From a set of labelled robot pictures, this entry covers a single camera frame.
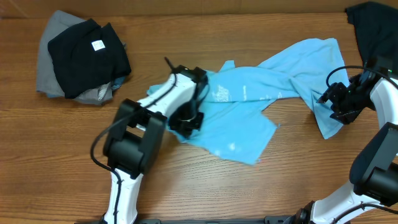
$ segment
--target cable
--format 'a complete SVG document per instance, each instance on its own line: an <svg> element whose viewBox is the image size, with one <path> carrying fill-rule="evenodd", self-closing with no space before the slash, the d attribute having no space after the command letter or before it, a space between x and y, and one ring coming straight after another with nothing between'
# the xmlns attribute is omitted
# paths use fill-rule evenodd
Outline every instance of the cable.
<svg viewBox="0 0 398 224"><path fill-rule="evenodd" d="M373 73L379 75L380 77L385 78L385 79L386 79L387 81L389 81L395 88L398 89L398 85L397 85L394 81L392 81L392 79L391 79L390 77L388 77L387 75L385 75L385 74L383 74L383 73L381 73L381 72L378 72L378 71L376 71L376 70L373 70L373 69L370 69L370 68L365 68L365 67L359 66L359 65L346 65L346 66L342 66L342 67L338 67L338 68L334 69L334 70L331 71L331 72L329 73L329 75L326 77L326 85L327 85L328 87L330 87L330 85L329 85L329 78L331 77L332 74L334 74L334 73L337 72L338 70L345 69L345 68L360 68L360 69L363 69L363 70L365 70L365 71L373 72Z"/></svg>
<svg viewBox="0 0 398 224"><path fill-rule="evenodd" d="M374 204L371 204L371 203L362 203L361 205L357 205L357 206L345 211L343 214L339 215L331 224L337 224L337 222L340 221L346 215L350 214L351 212L357 211L360 208L365 210L365 207L378 208L378 209L383 210L385 212L389 212L389 213L393 213L395 215L398 215L398 211L396 211L396 210L393 210L393 209L390 209L390 208L386 208L386 207L383 207L383 206L380 206L380 205L374 205Z"/></svg>
<svg viewBox="0 0 398 224"><path fill-rule="evenodd" d="M172 69L172 74L174 75L174 82L173 85L166 91L164 92L162 95L160 95L158 98L154 99L152 102L150 102L148 105L145 105L144 107L138 109L137 111L128 114L122 118L120 118L119 120L115 121L114 123L112 123L111 125L109 125L107 128L105 128L99 135L97 135L97 137L95 137L93 143L91 144L90 147L90 157L91 160L97 164L98 166L100 166L101 168L104 168L110 172L112 172L116 178L118 178L118 193L116 195L116 201L114 204L114 212L113 212L113 216L114 216L114 224L117 224L118 222L118 203L119 203L119 197L120 197L120 193L121 193L121 187L122 187L122 180L120 178L120 175L112 168L108 167L107 165L101 163L99 160L97 160L94 156L94 150L95 150L95 146L98 144L98 142L100 141L100 139L107 134L112 128L116 127L117 125L131 119L132 117L134 117L135 115L137 115L138 113L140 113L141 111L148 109L149 107L155 105L159 100L161 100L163 97L165 97L167 94L169 94L173 88L176 86L177 84L177 72L175 71L175 68L173 67L173 65L171 64L171 62L169 61L169 59L167 57L164 57L164 59L167 62L167 65L169 65L169 67Z"/></svg>

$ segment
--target folded clothes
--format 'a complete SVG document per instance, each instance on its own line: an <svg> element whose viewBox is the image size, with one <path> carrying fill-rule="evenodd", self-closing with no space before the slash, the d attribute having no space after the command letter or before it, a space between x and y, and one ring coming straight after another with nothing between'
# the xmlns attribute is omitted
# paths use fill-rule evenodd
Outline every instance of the folded clothes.
<svg viewBox="0 0 398 224"><path fill-rule="evenodd" d="M48 43L48 50L65 98L76 98L131 72L111 24L101 27L89 19L70 26Z"/></svg>
<svg viewBox="0 0 398 224"><path fill-rule="evenodd" d="M49 98L64 97L65 94L55 78L52 59L47 49L47 44L70 26L84 21L84 19L58 10L55 11L47 23L40 40L39 53L37 56L36 90L46 93ZM125 77L115 79L111 86L111 83L107 83L98 88L86 90L74 100L80 103L100 105L112 99L112 90L118 89L123 83L124 78Z"/></svg>
<svg viewBox="0 0 398 224"><path fill-rule="evenodd" d="M343 65L335 39L303 40L257 67L236 68L227 61L218 73L207 73L210 91L200 106L205 114L201 130L189 139L176 135L180 142L204 147L222 159L253 165L277 129L261 111L278 99L301 97L328 139L342 124L329 118L330 102L317 100L327 89L326 76ZM348 85L346 70L333 74L330 82ZM150 87L148 94L160 86Z"/></svg>
<svg viewBox="0 0 398 224"><path fill-rule="evenodd" d="M394 60L398 69L398 10L376 2L347 8L348 22L355 27L363 63L377 56Z"/></svg>

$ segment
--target black cloth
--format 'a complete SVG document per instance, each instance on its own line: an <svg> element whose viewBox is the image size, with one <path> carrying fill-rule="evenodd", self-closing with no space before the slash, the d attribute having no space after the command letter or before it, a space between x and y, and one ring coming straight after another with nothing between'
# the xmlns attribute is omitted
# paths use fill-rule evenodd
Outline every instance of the black cloth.
<svg viewBox="0 0 398 224"><path fill-rule="evenodd" d="M96 40L105 48L95 51L91 43ZM52 39L48 49L65 98L131 73L124 46L109 23L101 28L89 19L71 26Z"/></svg>
<svg viewBox="0 0 398 224"><path fill-rule="evenodd" d="M348 22L355 27L363 63L376 56L393 59L398 66L398 10L375 2L346 9Z"/></svg>

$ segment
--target gray fabric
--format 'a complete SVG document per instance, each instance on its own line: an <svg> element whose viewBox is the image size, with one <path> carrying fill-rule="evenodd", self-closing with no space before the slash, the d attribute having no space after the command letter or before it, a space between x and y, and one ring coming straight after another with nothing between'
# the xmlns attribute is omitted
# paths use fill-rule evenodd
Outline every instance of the gray fabric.
<svg viewBox="0 0 398 224"><path fill-rule="evenodd" d="M37 79L36 90L51 96L64 96L64 92L55 78L52 59L47 49L47 44L54 37L72 25L84 22L84 19L57 10L49 19L40 40L39 54L37 57ZM100 90L106 90L102 98L99 97ZM100 105L112 99L110 83L99 86L98 88L87 90L74 100L80 103Z"/></svg>

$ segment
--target tabletop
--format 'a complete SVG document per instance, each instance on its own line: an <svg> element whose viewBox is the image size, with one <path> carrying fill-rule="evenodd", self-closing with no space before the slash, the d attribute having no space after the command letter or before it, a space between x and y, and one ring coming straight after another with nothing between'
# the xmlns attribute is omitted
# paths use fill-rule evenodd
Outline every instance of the tabletop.
<svg viewBox="0 0 398 224"><path fill-rule="evenodd" d="M219 70L226 60L256 66L308 38L337 39L347 65L361 65L354 28L343 13L220 16L96 17L127 43L132 67L126 83L103 106L35 91L39 40L46 19L0 21L0 223L73 223L106 211L110 173L92 163L89 147L125 98L137 101L168 79L174 64ZM324 140L300 98L278 100L264 114L280 128L254 166L224 161L165 133L145 175L137 209L163 220L261 218L293 215L348 180L354 158L377 133L364 110ZM96 156L106 158L101 148ZM371 211L352 223L395 223Z"/></svg>

